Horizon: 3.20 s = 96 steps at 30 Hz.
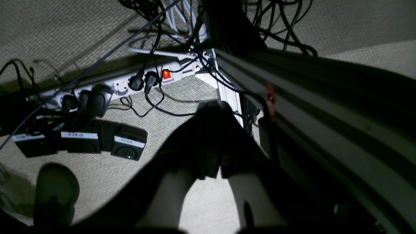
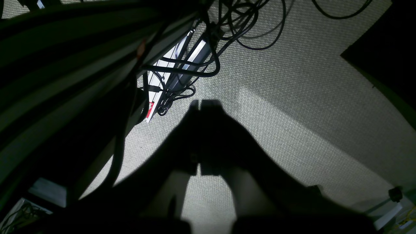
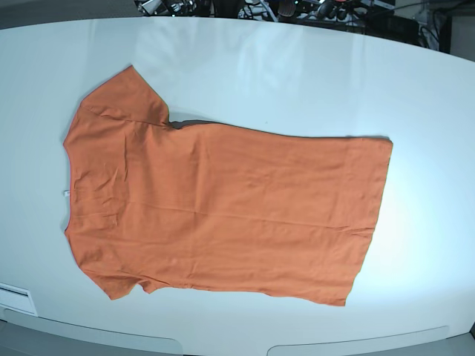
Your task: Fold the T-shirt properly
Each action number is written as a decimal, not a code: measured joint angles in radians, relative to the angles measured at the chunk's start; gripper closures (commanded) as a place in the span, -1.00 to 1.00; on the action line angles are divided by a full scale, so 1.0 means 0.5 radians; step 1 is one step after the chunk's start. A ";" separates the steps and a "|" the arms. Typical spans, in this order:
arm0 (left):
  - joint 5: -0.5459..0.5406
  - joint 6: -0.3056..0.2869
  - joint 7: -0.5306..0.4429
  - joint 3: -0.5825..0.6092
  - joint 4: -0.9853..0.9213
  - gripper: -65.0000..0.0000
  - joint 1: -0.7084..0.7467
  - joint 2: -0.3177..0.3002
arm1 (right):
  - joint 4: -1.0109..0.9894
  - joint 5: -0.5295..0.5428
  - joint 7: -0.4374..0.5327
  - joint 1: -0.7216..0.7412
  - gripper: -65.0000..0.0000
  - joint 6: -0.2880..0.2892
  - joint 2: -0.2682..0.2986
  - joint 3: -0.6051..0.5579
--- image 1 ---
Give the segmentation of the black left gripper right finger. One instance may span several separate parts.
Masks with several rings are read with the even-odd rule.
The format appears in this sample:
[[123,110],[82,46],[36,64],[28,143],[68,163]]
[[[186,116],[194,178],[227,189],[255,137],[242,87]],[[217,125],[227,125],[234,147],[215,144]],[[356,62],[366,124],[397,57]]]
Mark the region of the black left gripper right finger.
[[322,228],[323,209],[276,165],[219,102],[217,155],[243,228]]

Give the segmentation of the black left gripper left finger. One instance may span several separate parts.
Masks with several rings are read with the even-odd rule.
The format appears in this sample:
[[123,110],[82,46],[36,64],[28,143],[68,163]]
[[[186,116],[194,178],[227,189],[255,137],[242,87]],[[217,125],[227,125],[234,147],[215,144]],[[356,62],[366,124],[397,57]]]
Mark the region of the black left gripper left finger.
[[216,102],[202,102],[119,193],[76,228],[177,228],[186,194],[216,177]]

